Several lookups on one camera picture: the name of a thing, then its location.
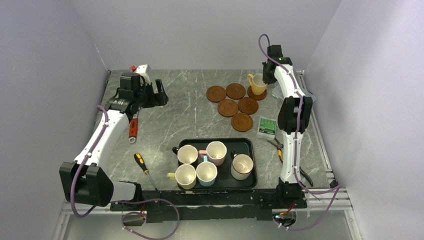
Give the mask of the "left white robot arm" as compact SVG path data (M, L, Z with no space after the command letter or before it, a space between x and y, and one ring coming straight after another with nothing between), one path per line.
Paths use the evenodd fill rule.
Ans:
M161 79L155 84L147 74L125 72L120 76L115 95L97 106L102 116L92 137L74 160L63 162L59 176L65 199L71 203L105 207L121 202L131 210L144 203L136 182L112 181L103 170L122 132L140 109L165 106L168 96Z

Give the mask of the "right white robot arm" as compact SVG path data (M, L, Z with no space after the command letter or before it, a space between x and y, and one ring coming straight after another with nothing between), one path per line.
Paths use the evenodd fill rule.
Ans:
M313 100L299 86L289 57L284 57L280 45L269 45L263 51L267 61L263 62L263 82L278 83L284 96L278 113L277 125L282 131L283 164L276 187L276 203L287 208L301 201L305 195L299 183L300 150L303 134L309 125Z

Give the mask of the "brown wooden coaster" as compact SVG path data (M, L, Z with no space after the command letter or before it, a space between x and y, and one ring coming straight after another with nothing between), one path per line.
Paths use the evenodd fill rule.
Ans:
M232 116L231 126L238 132L247 132L253 127L253 119L250 115L239 112Z
M261 93L260 95L256 95L253 93L252 87L249 86L247 89L247 94L250 98L253 98L256 101L261 101L264 100L268 94L267 90L265 90L263 93Z
M207 99L213 103L219 103L220 101L224 100L226 96L226 90L218 85L213 85L206 91Z
M243 98L246 94L246 89L243 85L239 83L231 83L226 89L226 95L233 100L239 100Z
M238 103L232 99L223 99L218 103L218 113L223 117L232 117L238 113Z
M252 115L259 109L258 102L251 97L243 97L238 101L238 109L245 114Z

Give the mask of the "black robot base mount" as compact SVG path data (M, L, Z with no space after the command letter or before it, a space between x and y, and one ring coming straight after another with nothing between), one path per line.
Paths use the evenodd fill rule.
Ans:
M114 200L110 210L130 212L144 210L148 223L175 220L271 220L278 212L305 209L304 192L293 196L281 186L275 189L242 190L139 190L129 203Z

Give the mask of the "white ribbed mug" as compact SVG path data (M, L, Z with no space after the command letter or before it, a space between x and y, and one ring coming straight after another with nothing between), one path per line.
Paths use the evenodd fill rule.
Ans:
M242 181L247 179L254 168L253 159L247 154L238 154L231 151L230 157L232 159L230 172L234 179Z

